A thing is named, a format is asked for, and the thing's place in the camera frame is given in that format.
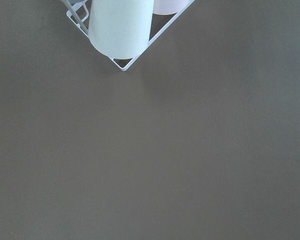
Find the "pink cup in rack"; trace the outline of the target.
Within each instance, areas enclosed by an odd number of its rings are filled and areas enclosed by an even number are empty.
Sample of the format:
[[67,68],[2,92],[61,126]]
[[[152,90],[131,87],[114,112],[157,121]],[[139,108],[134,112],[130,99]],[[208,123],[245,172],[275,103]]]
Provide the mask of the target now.
[[182,10],[189,2],[189,0],[154,0],[153,13],[172,15]]

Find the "white cup in rack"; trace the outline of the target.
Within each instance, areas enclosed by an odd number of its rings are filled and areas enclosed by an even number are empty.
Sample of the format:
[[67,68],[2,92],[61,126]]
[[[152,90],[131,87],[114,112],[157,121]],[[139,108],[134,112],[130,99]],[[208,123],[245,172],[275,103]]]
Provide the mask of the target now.
[[132,59],[148,47],[153,0],[93,0],[88,38],[101,54]]

